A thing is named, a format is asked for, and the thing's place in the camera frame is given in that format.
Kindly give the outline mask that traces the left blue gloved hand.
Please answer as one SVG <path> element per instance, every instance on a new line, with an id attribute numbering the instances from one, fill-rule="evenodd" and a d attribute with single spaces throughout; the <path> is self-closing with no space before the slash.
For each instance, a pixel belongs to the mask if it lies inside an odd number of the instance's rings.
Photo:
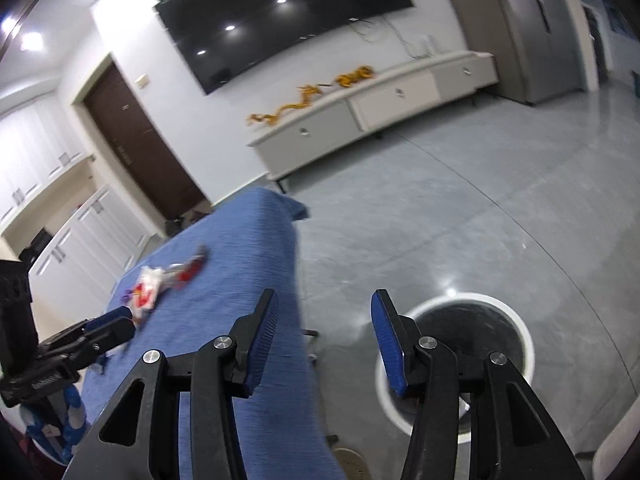
<path id="1" fill-rule="evenodd" d="M 38 448 L 62 465 L 72 460 L 90 429 L 85 404 L 75 385 L 31 404 L 22 404 L 20 415 Z"/>

